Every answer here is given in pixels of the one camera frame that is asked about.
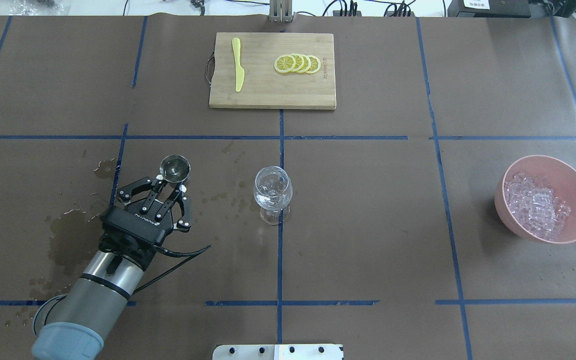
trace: pink bowl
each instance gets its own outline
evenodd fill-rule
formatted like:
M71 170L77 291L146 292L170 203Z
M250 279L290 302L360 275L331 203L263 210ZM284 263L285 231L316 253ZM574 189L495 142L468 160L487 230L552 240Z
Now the pink bowl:
M557 241L541 239L531 234L510 214L504 197L504 182L512 179L517 173L524 173L531 177L545 176L555 196L566 201L571 208L570 216L566 219ZM508 229L522 238L549 244L576 242L576 170L566 162L546 155L522 157L510 165L499 181L494 192L494 207Z

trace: metal jigger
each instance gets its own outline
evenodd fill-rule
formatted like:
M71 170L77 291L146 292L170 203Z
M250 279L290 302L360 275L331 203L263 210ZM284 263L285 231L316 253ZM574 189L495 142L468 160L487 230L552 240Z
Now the metal jigger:
M168 155L161 160L159 173L169 183L183 183L190 174L190 163L182 155Z

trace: white plate with holes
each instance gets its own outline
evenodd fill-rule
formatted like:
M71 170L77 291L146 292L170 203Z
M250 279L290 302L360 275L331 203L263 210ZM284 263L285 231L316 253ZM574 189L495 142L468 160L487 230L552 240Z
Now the white plate with holes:
M248 344L220 345L212 360L343 360L340 344Z

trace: yellow plastic knife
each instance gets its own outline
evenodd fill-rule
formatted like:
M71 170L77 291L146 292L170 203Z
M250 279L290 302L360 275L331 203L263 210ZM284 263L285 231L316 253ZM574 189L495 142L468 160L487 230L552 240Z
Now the yellow plastic knife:
M242 41L240 38L232 38L232 52L235 55L235 91L242 91L242 86L244 85L244 77L246 76L246 71L242 68Z

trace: wooden cutting board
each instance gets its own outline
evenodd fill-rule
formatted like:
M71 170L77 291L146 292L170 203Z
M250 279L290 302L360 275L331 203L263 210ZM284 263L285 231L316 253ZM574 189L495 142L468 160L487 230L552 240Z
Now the wooden cutting board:
M246 71L235 91L233 38L241 40L241 66ZM317 73L278 73L279 55L299 53L321 60ZM211 108L320 109L337 107L333 34L292 32L217 32Z

